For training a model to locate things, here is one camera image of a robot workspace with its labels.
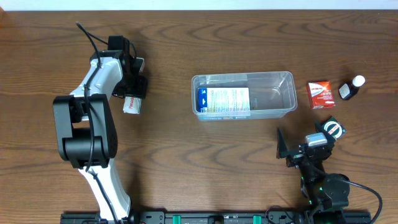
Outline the white Panadol box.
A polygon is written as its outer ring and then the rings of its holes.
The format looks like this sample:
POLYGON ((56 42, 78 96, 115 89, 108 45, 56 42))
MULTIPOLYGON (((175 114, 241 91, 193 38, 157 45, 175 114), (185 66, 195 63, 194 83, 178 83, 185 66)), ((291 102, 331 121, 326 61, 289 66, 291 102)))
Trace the white Panadol box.
POLYGON ((124 99, 123 112, 129 114, 140 114, 142 99, 126 96, 124 99))

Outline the blue KoolFever box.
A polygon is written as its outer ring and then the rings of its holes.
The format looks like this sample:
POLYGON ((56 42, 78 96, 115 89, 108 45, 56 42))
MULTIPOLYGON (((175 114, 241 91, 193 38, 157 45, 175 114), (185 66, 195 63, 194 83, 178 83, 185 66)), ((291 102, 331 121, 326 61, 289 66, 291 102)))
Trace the blue KoolFever box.
POLYGON ((251 114, 249 88, 199 88, 194 106, 199 120, 246 118, 251 114))

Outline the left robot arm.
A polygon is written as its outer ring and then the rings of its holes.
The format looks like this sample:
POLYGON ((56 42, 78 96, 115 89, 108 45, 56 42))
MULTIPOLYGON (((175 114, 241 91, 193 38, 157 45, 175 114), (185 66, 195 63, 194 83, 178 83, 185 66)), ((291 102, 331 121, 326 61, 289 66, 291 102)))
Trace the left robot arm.
POLYGON ((130 53, 135 48, 127 38, 111 35, 106 44, 90 57, 80 85, 53 101, 60 157, 85 177, 99 205, 98 213, 63 214, 61 223, 139 223, 116 169, 118 136, 109 99, 140 104, 148 79, 142 75, 144 59, 130 53))

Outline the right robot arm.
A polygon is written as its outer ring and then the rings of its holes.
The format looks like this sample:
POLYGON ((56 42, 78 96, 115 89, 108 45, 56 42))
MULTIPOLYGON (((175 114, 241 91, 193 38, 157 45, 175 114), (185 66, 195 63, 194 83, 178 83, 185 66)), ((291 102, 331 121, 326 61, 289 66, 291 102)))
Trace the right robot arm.
POLYGON ((323 162, 332 155, 336 139, 318 122, 315 129, 295 150, 288 149, 282 131, 277 130, 276 157, 285 159, 287 167, 300 171, 301 192, 310 203, 294 216, 294 223, 344 223, 342 209, 349 205, 349 179, 343 174, 325 172, 323 162))

